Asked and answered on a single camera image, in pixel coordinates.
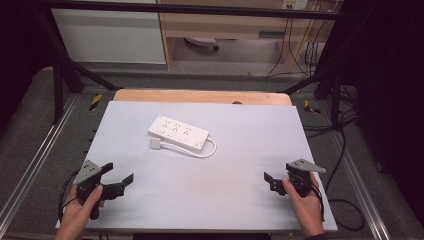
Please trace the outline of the aluminium rail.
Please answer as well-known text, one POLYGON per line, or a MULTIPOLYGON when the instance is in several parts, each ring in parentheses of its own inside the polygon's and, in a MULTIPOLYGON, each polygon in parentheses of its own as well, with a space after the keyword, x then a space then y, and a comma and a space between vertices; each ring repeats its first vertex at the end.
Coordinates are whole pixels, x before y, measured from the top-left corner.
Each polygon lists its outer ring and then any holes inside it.
POLYGON ((352 185, 353 191, 362 209, 368 226, 375 240, 390 240, 390 234, 382 220, 380 213, 374 203, 374 200, 365 185, 357 167, 354 164, 347 146, 344 145, 345 140, 340 132, 333 132, 332 136, 337 143, 338 149, 341 152, 342 164, 346 171, 347 177, 352 185))
POLYGON ((25 172, 21 175, 19 182, 16 184, 8 200, 0 209, 0 238, 5 234, 17 211, 19 210, 57 138, 66 125, 78 99, 78 94, 70 95, 65 104, 65 107, 63 108, 63 115, 57 120, 56 123, 49 127, 48 133, 43 138, 43 141, 39 144, 35 154, 31 157, 31 162, 26 167, 25 172))

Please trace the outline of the person's left hand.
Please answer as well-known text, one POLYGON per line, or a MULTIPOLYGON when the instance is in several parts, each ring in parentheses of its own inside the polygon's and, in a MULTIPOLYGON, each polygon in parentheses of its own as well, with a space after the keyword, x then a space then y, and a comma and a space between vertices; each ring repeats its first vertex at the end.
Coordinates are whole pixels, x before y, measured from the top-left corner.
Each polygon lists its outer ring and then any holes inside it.
POLYGON ((77 200, 76 186, 70 191, 69 198, 71 202, 65 207, 65 212, 57 232, 76 232, 83 233, 90 218, 91 210, 102 195, 103 186, 98 185, 83 203, 77 200))

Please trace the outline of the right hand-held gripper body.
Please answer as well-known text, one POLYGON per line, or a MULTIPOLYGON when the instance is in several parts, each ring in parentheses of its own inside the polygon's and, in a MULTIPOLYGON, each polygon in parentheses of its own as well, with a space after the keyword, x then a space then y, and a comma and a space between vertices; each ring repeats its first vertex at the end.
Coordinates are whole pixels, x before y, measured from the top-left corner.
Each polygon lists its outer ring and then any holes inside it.
POLYGON ((293 170, 288 171, 289 181, 301 197, 306 197, 312 191, 312 180, 310 173, 325 173, 326 169, 305 159, 289 162, 293 170))

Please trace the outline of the black curtain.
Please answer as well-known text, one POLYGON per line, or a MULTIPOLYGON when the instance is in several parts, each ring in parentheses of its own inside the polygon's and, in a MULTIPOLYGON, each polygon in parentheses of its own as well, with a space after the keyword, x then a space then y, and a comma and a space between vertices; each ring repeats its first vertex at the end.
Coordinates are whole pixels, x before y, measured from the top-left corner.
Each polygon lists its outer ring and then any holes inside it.
POLYGON ((50 66, 49 45, 29 0, 0 0, 0 132, 18 108, 32 77, 50 66))
POLYGON ((345 0, 366 17, 346 78, 378 161, 424 225, 424 0, 345 0))

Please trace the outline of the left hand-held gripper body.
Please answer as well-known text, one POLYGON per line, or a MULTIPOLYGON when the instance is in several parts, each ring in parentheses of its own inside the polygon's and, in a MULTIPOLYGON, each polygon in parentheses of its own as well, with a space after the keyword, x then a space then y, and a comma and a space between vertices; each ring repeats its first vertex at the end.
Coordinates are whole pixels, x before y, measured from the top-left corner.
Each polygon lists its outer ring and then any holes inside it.
MULTIPOLYGON (((92 191, 98 185, 101 185, 101 178, 103 175, 104 174, 101 174, 101 167, 90 160, 86 160, 74 180, 77 198, 85 202, 92 191)), ((123 196, 124 192, 125 186, 122 181, 104 185, 99 201, 114 200, 117 197, 123 196)))

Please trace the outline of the wooden table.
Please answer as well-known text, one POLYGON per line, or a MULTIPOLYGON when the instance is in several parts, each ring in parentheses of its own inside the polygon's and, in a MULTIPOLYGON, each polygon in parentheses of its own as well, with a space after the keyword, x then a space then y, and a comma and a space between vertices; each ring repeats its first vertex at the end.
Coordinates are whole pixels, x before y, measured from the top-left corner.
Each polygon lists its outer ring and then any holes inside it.
POLYGON ((244 105, 292 105, 292 101, 287 94, 255 91, 121 89, 116 92, 113 100, 216 104, 233 104, 234 102, 239 102, 244 105))

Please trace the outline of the light wooden desk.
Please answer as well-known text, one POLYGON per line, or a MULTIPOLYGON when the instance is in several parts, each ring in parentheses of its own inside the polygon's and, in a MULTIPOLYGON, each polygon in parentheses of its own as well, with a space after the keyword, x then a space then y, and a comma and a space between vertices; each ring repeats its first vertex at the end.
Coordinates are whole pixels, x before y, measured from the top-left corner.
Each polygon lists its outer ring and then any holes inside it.
MULTIPOLYGON (((288 10, 283 0, 156 0, 159 4, 246 7, 288 10)), ((328 12, 330 0, 308 0, 305 10, 328 12)), ((169 14, 159 15, 163 36, 171 38, 216 38, 274 40, 282 51, 289 72, 300 69, 301 52, 307 43, 324 43, 333 28, 332 20, 269 17, 169 14)))

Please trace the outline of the white cabinet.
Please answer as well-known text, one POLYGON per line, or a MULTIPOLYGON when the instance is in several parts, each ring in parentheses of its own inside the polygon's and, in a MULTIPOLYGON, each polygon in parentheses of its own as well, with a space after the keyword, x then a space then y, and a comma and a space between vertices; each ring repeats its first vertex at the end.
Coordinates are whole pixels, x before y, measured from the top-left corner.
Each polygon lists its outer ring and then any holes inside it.
POLYGON ((154 13, 52 10, 70 57, 78 62, 166 62, 154 13))

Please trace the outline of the black metal frame bar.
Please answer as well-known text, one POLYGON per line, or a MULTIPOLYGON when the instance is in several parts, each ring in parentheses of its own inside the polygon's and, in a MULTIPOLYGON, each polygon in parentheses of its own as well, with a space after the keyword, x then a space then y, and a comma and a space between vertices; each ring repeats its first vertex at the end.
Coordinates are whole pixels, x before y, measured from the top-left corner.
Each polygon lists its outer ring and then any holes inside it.
POLYGON ((293 19, 319 19, 319 20, 339 20, 339 19, 348 18, 348 15, 339 13, 339 12, 276 10, 276 9, 246 8, 246 7, 147 4, 147 3, 123 3, 123 2, 99 2, 99 1, 75 1, 75 0, 40 0, 39 3, 49 8, 73 9, 73 10, 222 15, 222 16, 246 16, 246 17, 269 17, 269 18, 293 18, 293 19))

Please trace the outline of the person's right hand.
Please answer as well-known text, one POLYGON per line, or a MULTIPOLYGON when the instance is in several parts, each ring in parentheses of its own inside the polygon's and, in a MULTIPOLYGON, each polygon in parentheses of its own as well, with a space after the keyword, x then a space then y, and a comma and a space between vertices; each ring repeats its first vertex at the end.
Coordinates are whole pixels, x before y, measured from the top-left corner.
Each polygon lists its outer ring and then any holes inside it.
POLYGON ((282 184, 289 195, 303 236, 310 238, 324 234, 319 197, 313 192, 307 197, 301 197, 287 179, 283 179, 282 184))

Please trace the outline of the white wall socket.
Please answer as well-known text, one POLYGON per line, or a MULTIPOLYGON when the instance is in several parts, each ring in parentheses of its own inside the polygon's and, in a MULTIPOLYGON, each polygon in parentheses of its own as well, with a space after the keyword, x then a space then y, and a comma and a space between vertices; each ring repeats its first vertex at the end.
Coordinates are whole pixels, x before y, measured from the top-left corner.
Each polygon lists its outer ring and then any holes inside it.
POLYGON ((283 0, 282 8, 288 10, 305 10, 308 0, 283 0))

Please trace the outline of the yellow black tape strip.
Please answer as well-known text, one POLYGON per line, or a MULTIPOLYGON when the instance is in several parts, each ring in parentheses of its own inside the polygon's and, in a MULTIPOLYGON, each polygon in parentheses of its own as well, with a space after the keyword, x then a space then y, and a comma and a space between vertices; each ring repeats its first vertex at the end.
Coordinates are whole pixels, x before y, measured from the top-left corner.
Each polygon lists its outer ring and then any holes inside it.
POLYGON ((96 108, 97 108, 97 106, 98 106, 101 98, 102 98, 102 94, 96 94, 94 96, 94 98, 92 100, 92 103, 91 103, 91 105, 89 107, 89 111, 95 111, 96 110, 96 108))
POLYGON ((311 112, 314 114, 321 114, 321 111, 319 109, 315 109, 311 107, 310 102, 308 100, 304 100, 304 110, 306 112, 311 112))

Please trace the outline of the black metal frame stand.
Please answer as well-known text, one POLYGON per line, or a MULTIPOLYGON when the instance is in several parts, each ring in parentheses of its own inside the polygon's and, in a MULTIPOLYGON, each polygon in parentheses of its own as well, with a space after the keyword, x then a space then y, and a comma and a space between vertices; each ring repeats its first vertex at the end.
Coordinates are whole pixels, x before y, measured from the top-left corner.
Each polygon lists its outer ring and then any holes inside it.
POLYGON ((55 100, 54 124, 58 123, 64 116, 63 84, 67 85, 71 93, 81 93, 84 90, 84 85, 79 77, 80 74, 108 90, 120 90, 119 86, 95 75, 71 59, 60 36, 60 31, 55 26, 54 17, 50 10, 33 8, 32 11, 51 47, 55 100))
POLYGON ((350 24, 345 20, 336 20, 330 31, 327 43, 324 46, 317 69, 314 74, 298 84, 283 90, 284 94, 290 95, 311 83, 317 82, 318 87, 314 92, 317 99, 323 99, 332 94, 330 122, 336 130, 341 128, 338 117, 340 101, 340 65, 348 41, 350 24))

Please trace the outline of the white power strip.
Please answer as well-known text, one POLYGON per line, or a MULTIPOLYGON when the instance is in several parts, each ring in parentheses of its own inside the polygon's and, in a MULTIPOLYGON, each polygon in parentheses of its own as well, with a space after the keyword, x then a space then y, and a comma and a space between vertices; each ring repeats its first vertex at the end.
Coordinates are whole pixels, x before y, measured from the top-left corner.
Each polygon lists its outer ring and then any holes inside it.
POLYGON ((207 130, 159 115, 148 128, 151 136, 188 150, 200 152, 209 137, 207 130))

